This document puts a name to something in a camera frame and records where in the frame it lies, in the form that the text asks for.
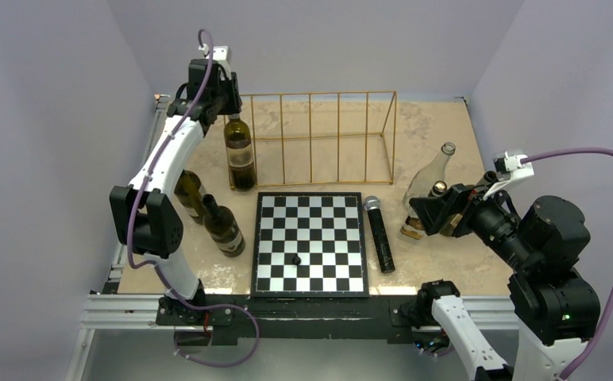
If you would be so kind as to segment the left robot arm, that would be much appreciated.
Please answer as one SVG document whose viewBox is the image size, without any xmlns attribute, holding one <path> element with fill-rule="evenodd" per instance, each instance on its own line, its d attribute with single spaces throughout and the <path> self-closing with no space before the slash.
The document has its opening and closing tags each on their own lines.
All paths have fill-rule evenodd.
<svg viewBox="0 0 613 381">
<path fill-rule="evenodd" d="M 181 248 L 184 230 L 173 206 L 175 189 L 189 157 L 217 118 L 240 109 L 237 76 L 229 61 L 193 59 L 187 82 L 164 109 L 164 128 L 145 164 L 128 185 L 110 192 L 115 229 L 129 266 L 152 267 L 164 285 L 160 310 L 188 325 L 201 322 L 209 306 Z"/>
</svg>

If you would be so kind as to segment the green Primitivo wine bottle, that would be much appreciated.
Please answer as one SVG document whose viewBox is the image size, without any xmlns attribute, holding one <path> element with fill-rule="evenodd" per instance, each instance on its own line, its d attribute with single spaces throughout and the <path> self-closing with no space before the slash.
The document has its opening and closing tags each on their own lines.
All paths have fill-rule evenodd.
<svg viewBox="0 0 613 381">
<path fill-rule="evenodd" d="M 241 120 L 240 114 L 231 114 L 223 136 L 232 185 L 238 191 L 248 191 L 256 185 L 250 128 Z"/>
</svg>

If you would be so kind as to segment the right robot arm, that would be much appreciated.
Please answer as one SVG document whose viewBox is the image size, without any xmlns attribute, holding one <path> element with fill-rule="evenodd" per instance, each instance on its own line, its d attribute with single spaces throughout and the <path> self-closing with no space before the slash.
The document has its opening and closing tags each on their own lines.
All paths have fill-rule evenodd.
<svg viewBox="0 0 613 381">
<path fill-rule="evenodd" d="M 575 266 L 591 236 L 582 211 L 546 195 L 519 215 L 497 186 L 457 184 L 444 194 L 412 198 L 411 209 L 429 235 L 454 217 L 454 237 L 474 234 L 512 271 L 510 299 L 519 320 L 519 346 L 509 364 L 487 342 L 465 309 L 455 284 L 421 285 L 403 316 L 415 328 L 437 326 L 471 380 L 560 380 L 596 336 L 600 301 Z"/>
</svg>

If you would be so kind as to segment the dark green wine bottle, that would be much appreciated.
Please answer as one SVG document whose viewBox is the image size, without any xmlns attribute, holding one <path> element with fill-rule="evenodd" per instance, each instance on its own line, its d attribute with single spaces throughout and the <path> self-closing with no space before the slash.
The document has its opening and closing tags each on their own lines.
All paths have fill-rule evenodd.
<svg viewBox="0 0 613 381">
<path fill-rule="evenodd" d="M 236 257 L 245 249 L 245 239 L 232 211 L 221 206 L 212 194 L 202 197 L 203 224 L 217 248 L 227 257 Z"/>
</svg>

